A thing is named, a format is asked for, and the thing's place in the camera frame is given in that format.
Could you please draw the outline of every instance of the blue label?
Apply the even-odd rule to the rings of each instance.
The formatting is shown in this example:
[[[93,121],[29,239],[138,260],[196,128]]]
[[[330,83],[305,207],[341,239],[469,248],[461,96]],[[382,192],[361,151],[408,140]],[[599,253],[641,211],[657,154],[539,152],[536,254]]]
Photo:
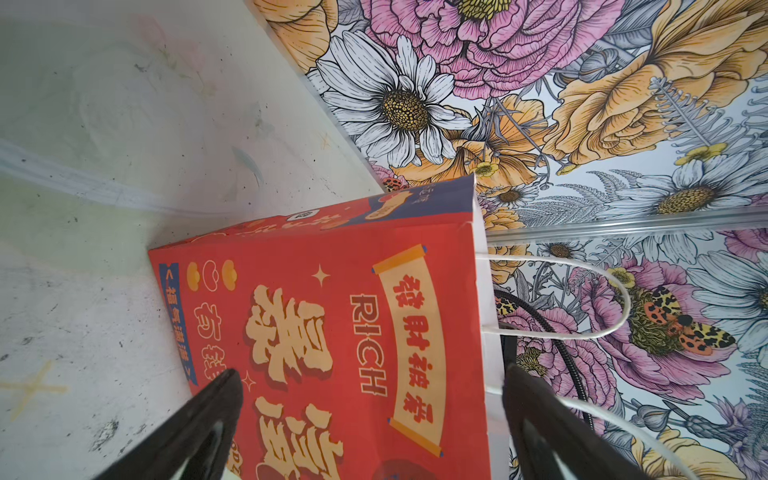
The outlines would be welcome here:
[[[426,184],[422,187],[412,187],[398,190],[404,197],[402,201],[393,201],[396,206],[386,212],[386,215],[371,215],[377,210],[385,209],[385,203],[380,199],[392,197],[397,192],[369,197],[370,211],[355,217],[344,227],[361,223],[386,222],[405,218],[430,217],[440,214],[468,214],[472,212],[472,201],[475,198],[475,178],[472,175],[455,180]]]
[[[184,310],[181,308],[181,288],[179,288],[179,264],[172,263],[170,266],[160,264],[160,283],[163,287],[163,298],[165,298],[165,307],[168,310],[170,324],[174,328],[174,337],[176,346],[179,349],[181,364],[184,366],[184,373],[187,374],[187,380],[197,386],[197,377],[194,374],[194,365],[192,364],[192,350],[187,340],[187,323],[184,322]]]

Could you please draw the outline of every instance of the dirt spot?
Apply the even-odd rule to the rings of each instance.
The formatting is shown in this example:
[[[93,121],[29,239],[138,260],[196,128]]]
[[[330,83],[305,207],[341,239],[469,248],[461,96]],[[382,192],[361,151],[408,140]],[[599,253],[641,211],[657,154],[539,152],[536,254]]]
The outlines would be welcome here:
[[[93,445],[91,445],[91,449],[88,451],[95,452],[96,450],[100,449],[103,444],[112,440],[112,437],[114,437],[114,434],[118,431],[119,425],[120,422],[118,422],[117,419],[114,419],[107,422],[107,425],[101,427],[98,435],[96,435],[96,439],[94,440]]]

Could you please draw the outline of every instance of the yellow flower center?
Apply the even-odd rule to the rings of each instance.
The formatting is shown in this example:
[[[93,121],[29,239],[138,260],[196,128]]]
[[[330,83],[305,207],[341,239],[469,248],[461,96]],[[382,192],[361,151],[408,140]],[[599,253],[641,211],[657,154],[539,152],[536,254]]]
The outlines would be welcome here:
[[[717,155],[722,154],[726,148],[728,148],[728,144],[725,144],[725,143],[710,145],[709,147],[694,148],[693,150],[685,154],[685,157],[682,157],[681,159],[677,160],[674,164],[685,165],[688,162],[691,162],[694,160],[707,161],[711,158],[716,157]]]
[[[536,372],[540,377],[544,377],[547,374],[547,367],[538,362],[540,355],[540,349],[527,347],[523,353],[518,355],[517,364],[526,372]]]
[[[382,109],[389,123],[401,130],[418,132],[429,122],[426,107],[409,91],[387,94],[382,102]]]
[[[520,192],[518,192],[517,190],[510,190],[499,195],[498,199],[501,200],[502,202],[516,202],[520,200],[521,197],[522,195],[520,195]]]
[[[616,279],[620,281],[621,284],[627,288],[633,288],[635,286],[634,275],[632,274],[632,272],[627,272],[627,269],[623,268],[622,266],[617,266],[616,268],[609,268],[608,273],[615,276]],[[614,283],[613,280],[611,280],[611,285],[618,286]]]
[[[557,258],[571,258],[571,249],[562,243],[555,243],[549,247],[549,253]]]
[[[715,198],[715,190],[709,187],[694,187],[681,190],[663,199],[657,207],[662,215],[693,212],[704,207]]]
[[[480,162],[473,170],[478,177],[490,177],[498,170],[497,164],[491,162]]]
[[[511,0],[461,0],[458,4],[458,12],[464,18],[475,20],[490,20],[497,13],[509,10]]]
[[[672,352],[682,350],[680,340],[669,335],[668,325],[658,325],[651,322],[645,315],[643,305],[653,300],[653,293],[642,288],[629,289],[632,300],[632,309],[629,316],[630,341],[656,356],[669,355]],[[624,299],[617,295],[618,302],[624,306]]]

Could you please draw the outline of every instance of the white rope handle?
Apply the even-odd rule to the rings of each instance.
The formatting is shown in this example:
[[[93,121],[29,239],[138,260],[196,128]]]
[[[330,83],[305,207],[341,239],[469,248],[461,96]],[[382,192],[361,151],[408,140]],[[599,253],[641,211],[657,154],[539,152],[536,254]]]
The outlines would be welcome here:
[[[589,263],[580,262],[578,260],[572,260],[570,258],[559,257],[536,257],[533,255],[493,255],[490,253],[475,253],[475,258],[478,260],[502,260],[502,261],[520,261],[520,262],[549,262],[549,263],[562,263],[564,265],[577,266],[586,270],[591,270],[595,273],[607,278],[612,284],[618,286],[621,296],[624,298],[624,308],[621,310],[621,318],[615,325],[609,326],[606,329],[598,330],[597,332],[589,333],[557,333],[557,332],[534,332],[532,330],[516,330],[516,329],[500,329],[497,326],[484,325],[481,328],[483,333],[494,333],[496,335],[509,335],[509,336],[526,336],[528,338],[535,339],[559,339],[559,340],[583,340],[583,339],[599,339],[603,336],[610,335],[616,330],[620,329],[622,325],[627,322],[629,318],[629,312],[632,308],[632,299],[629,297],[629,292],[622,285],[621,281],[599,266],[590,265]]]
[[[475,257],[478,260],[513,260],[513,261],[541,261],[541,262],[549,262],[549,263],[562,263],[564,265],[571,265],[571,266],[578,266],[580,268],[584,268],[587,270],[591,270],[595,273],[599,273],[600,275],[606,277],[608,280],[611,281],[614,285],[618,286],[619,291],[621,292],[621,296],[624,298],[624,308],[621,312],[621,319],[613,326],[609,326],[607,329],[598,330],[597,332],[591,332],[591,333],[550,333],[550,332],[533,332],[530,330],[514,330],[514,329],[500,329],[498,327],[492,327],[492,326],[483,326],[482,332],[483,333],[495,333],[497,335],[510,335],[510,336],[526,336],[529,338],[538,338],[538,339],[560,339],[560,340],[571,340],[571,339],[598,339],[602,336],[609,335],[612,332],[615,332],[616,330],[620,329],[624,323],[627,322],[627,319],[629,318],[629,312],[632,308],[632,301],[629,297],[629,292],[627,289],[622,285],[621,281],[616,278],[615,276],[611,275],[610,273],[606,272],[605,270],[601,269],[598,266],[590,265],[588,263],[580,262],[578,260],[572,260],[569,258],[559,258],[559,257],[536,257],[532,255],[493,255],[490,253],[476,253]],[[488,393],[491,393],[493,395],[501,395],[502,389],[498,387],[493,386],[485,386],[485,391]],[[664,446],[663,443],[656,440],[651,435],[648,435],[643,429],[640,427],[635,426],[631,422],[628,422],[627,420],[622,419],[620,416],[613,414],[612,412],[607,411],[606,409],[602,409],[599,406],[593,405],[591,403],[582,402],[581,400],[576,399],[569,399],[561,396],[556,397],[560,403],[567,406],[571,409],[577,409],[581,410],[582,412],[590,413],[599,419],[603,419],[606,422],[613,423],[614,425],[621,427],[623,430],[631,433],[636,438],[643,441],[643,443],[650,445],[653,447],[654,450],[656,450],[661,456],[669,460],[674,466],[676,466],[682,473],[685,475],[689,480],[699,480],[699,478],[696,476],[693,470],[688,467],[688,465],[685,465],[682,460],[680,460],[680,457],[678,457],[674,452],[672,452],[670,449],[668,449],[666,446]]]
[[[500,396],[502,394],[502,389],[495,388],[492,386],[487,386],[487,385],[485,386],[485,391],[488,393],[491,393],[492,395]],[[557,398],[560,401],[560,403],[567,406],[569,409],[576,409],[582,412],[592,414],[593,416],[596,416],[599,419],[603,419],[606,422],[613,423],[614,425],[621,428],[622,430],[631,433],[635,438],[642,440],[644,444],[651,446],[654,450],[659,452],[661,456],[669,460],[674,466],[680,469],[680,472],[682,472],[683,475],[688,477],[689,480],[700,480],[699,477],[696,476],[694,471],[691,470],[688,465],[685,465],[685,463],[683,463],[683,461],[680,459],[680,457],[677,456],[675,452],[672,452],[663,443],[656,440],[653,436],[648,435],[643,429],[636,426],[632,422],[628,422],[627,420],[622,419],[620,416],[615,415],[614,413],[609,412],[608,410],[598,407],[596,405],[593,405],[591,403],[582,402],[581,400],[576,400],[576,399],[569,399],[561,396],[555,396],[555,398]]]

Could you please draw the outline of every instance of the white daisy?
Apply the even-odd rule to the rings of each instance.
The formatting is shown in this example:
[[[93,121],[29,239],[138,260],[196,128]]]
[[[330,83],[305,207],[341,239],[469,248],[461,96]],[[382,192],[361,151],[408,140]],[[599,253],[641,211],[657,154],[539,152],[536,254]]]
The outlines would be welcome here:
[[[538,197],[538,187],[534,184],[516,185],[514,187],[496,187],[482,195],[488,204],[493,206],[493,210],[506,208],[516,210],[519,207],[528,205]]]
[[[690,264],[696,263],[696,255],[699,249],[695,240],[712,240],[712,232],[689,232],[689,233],[671,233],[667,235],[629,235],[624,239],[624,245],[632,248],[638,243],[643,247],[645,257],[651,262],[659,260],[659,255],[663,253],[672,263],[685,261]]]
[[[768,253],[757,257],[755,264],[727,252],[699,255],[701,268],[687,274],[705,289],[694,292],[694,299],[707,304],[702,314],[736,337],[742,352],[759,351],[757,360],[768,368]]]
[[[607,204],[599,217],[643,217],[717,210],[749,205],[750,197],[768,193],[768,149],[708,161],[692,160],[669,175],[644,175],[637,188]]]
[[[400,35],[397,63],[367,35],[345,31],[331,38],[329,54],[317,69],[330,90],[323,100],[369,157],[385,157],[392,167],[421,165],[416,141],[433,164],[454,158],[440,128],[463,130],[471,121],[441,107],[453,91],[453,75],[435,75],[435,60],[419,60],[411,41]]]
[[[586,246],[586,243],[579,242],[542,243],[536,250],[536,254],[540,257],[572,258],[585,262],[587,261],[587,253],[584,252]]]

